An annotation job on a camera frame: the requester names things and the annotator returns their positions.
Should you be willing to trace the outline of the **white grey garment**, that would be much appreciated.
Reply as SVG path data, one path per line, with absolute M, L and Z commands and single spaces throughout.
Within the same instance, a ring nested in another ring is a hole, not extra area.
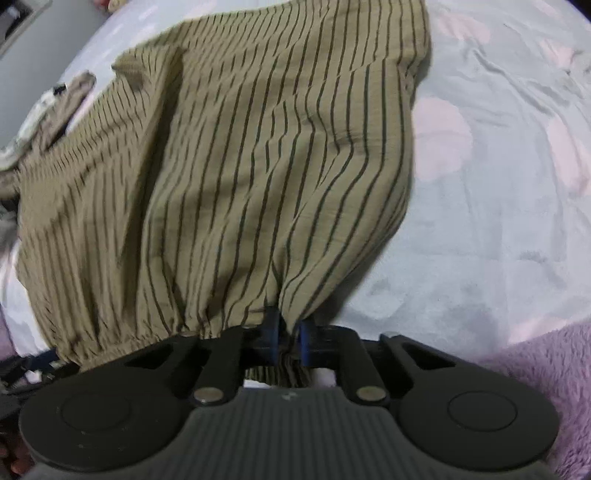
M 2 171 L 14 168 L 27 153 L 42 120 L 56 103 L 57 96 L 55 89 L 47 90 L 32 106 L 17 134 L 1 149 L 0 168 Z

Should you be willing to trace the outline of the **taupe brown shirt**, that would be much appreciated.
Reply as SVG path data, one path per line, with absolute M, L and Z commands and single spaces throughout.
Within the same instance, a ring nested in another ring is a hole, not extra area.
M 60 139 L 72 117 L 78 111 L 90 91 L 94 88 L 96 77 L 83 71 L 69 83 L 56 84 L 58 94 L 56 103 L 49 109 L 34 136 L 27 153 L 10 170 L 1 170 L 1 200 L 8 201 L 19 196 L 19 175 L 36 157 L 49 150 Z

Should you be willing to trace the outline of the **olive striped garment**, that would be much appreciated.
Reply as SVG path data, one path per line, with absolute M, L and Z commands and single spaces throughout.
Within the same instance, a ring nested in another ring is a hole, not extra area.
M 18 275 L 90 369 L 272 309 L 308 317 L 398 230 L 421 1 L 288 1 L 179 23 L 21 167 Z

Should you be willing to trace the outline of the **polka dot bed sheet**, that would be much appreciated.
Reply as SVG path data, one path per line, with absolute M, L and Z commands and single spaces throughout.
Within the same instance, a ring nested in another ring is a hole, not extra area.
M 185 21 L 286 2 L 128 3 L 64 75 L 89 71 L 96 83 L 63 137 L 125 51 Z M 589 21 L 566 1 L 421 2 L 430 49 L 412 102 L 406 215 L 303 320 L 373 340 L 396 332 L 464 359 L 481 333 L 590 321 Z M 54 349 L 19 279 L 19 210 L 1 245 L 2 352 Z

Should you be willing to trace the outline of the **purple fluffy blanket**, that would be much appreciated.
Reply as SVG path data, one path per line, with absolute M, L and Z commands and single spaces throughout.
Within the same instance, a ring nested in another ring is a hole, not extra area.
M 481 333 L 465 357 L 542 393 L 558 412 L 546 457 L 561 479 L 590 477 L 590 321 L 534 318 L 503 335 Z

